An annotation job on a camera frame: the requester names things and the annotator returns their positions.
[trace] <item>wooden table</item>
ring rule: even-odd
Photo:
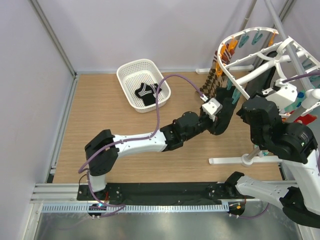
[[[198,87],[206,79],[205,74],[180,74],[190,78]],[[199,113],[202,104],[199,95],[184,80],[172,77],[167,82],[171,97],[160,108],[160,126],[172,123],[186,111]],[[84,147],[101,130],[111,129],[113,134],[119,135],[142,134],[152,132],[156,121],[156,111],[138,113],[129,105],[115,74],[81,75],[53,182],[78,182],[80,175],[77,171],[86,160]],[[249,126],[234,115],[222,135],[214,136],[206,131],[175,151],[145,152],[119,158],[107,174],[107,182],[220,182],[234,171],[264,181],[281,180],[276,163],[251,167],[208,163],[208,158],[240,157],[252,149]]]

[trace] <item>gray floor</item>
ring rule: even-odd
[[[247,202],[244,216],[266,204]],[[301,240],[298,226],[278,208],[256,219],[225,212],[131,213],[89,219],[87,213],[42,213],[36,240]]]

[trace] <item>plastic basket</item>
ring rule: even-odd
[[[156,109],[156,104],[145,106],[143,100],[135,95],[135,91],[140,88],[141,83],[159,84],[164,78],[153,61],[140,59],[124,64],[118,68],[116,76],[126,99],[138,113],[146,113]],[[158,95],[159,107],[165,105],[171,95],[167,81],[164,81],[161,89],[162,91]]]

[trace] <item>robotic arm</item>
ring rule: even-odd
[[[195,112],[185,112],[169,125],[161,127],[153,137],[148,138],[152,132],[137,135],[112,135],[109,129],[101,131],[85,146],[86,158],[89,159],[101,147],[120,142],[102,151],[90,163],[90,182],[93,192],[98,192],[106,187],[106,174],[111,171],[118,158],[145,152],[173,151],[184,145],[185,141],[208,130],[215,134],[216,114],[222,105],[211,98],[200,108],[200,115]],[[125,139],[141,139],[139,141],[124,141]]]
[[[249,99],[237,114],[250,125],[252,142],[283,159],[299,188],[261,182],[240,172],[227,179],[227,186],[281,208],[300,225],[320,228],[319,150],[313,132],[300,123],[282,122],[276,104],[263,97]]]

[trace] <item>brown patterned cloth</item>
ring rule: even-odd
[[[222,87],[223,85],[223,79],[225,79],[225,74],[222,73],[222,77],[218,77],[216,74],[216,63],[217,63],[217,53],[218,51],[215,51],[214,58],[212,61],[212,66],[210,68],[209,74],[205,80],[205,83],[202,87],[200,87],[200,91],[206,95],[209,99],[215,98],[217,96],[217,88]],[[222,62],[224,64],[229,64],[230,59],[233,56],[235,51],[232,49],[230,52],[227,50],[224,51],[222,56]]]

